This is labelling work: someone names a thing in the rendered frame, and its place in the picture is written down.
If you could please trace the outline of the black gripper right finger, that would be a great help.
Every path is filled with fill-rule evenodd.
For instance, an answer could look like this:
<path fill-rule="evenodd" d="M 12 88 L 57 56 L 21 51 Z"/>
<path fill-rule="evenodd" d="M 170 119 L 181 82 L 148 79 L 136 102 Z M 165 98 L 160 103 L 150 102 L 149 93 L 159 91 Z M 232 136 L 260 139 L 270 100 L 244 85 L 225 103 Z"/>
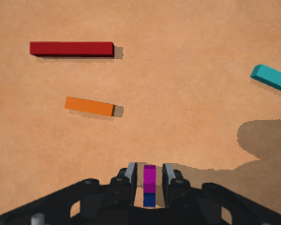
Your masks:
<path fill-rule="evenodd" d="M 222 207 L 230 212 L 231 225 L 281 225 L 281 214 L 216 183 L 191 187 L 169 163 L 163 163 L 162 189 L 170 225 L 230 225 L 221 218 Z"/>

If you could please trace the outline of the small blue block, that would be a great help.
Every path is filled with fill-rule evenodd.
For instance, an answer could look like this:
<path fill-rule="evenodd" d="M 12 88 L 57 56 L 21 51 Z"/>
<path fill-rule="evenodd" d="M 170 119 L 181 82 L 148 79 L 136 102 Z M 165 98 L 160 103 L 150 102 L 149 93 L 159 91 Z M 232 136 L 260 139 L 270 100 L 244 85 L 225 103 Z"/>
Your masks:
<path fill-rule="evenodd" d="M 143 192 L 143 207 L 155 207 L 155 193 Z"/>

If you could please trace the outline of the magenta rod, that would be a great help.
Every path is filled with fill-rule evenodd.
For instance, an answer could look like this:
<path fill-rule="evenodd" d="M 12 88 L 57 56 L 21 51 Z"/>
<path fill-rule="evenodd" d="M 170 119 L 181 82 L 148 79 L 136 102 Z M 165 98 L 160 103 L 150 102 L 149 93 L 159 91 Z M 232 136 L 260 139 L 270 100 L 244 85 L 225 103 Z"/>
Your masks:
<path fill-rule="evenodd" d="M 155 165 L 144 165 L 143 192 L 155 193 Z"/>

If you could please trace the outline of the turquoise rod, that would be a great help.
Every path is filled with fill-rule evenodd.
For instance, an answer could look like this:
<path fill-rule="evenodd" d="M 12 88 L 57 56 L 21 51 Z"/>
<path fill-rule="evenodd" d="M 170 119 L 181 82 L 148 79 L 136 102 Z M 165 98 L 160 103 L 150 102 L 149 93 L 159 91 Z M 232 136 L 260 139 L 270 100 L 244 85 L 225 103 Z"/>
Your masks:
<path fill-rule="evenodd" d="M 281 91 L 281 72 L 263 64 L 254 67 L 250 78 Z"/>

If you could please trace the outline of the dark red rod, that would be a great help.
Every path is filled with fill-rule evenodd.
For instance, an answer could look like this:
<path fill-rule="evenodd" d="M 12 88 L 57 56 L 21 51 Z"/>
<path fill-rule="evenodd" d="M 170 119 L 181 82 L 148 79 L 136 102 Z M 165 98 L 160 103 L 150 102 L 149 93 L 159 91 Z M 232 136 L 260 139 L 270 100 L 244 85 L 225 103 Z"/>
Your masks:
<path fill-rule="evenodd" d="M 114 57 L 112 42 L 30 42 L 36 57 Z"/>

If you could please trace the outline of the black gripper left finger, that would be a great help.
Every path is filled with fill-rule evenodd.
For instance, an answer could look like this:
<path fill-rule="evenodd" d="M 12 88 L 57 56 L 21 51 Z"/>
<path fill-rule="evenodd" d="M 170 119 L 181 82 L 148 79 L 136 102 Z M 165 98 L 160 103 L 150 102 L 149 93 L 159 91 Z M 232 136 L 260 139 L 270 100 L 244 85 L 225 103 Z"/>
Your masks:
<path fill-rule="evenodd" d="M 138 163 L 129 162 L 109 184 L 87 178 L 0 215 L 0 225 L 128 225 L 129 205 L 134 206 Z M 104 195 L 104 196 L 103 196 Z M 80 213 L 70 217 L 80 202 Z"/>

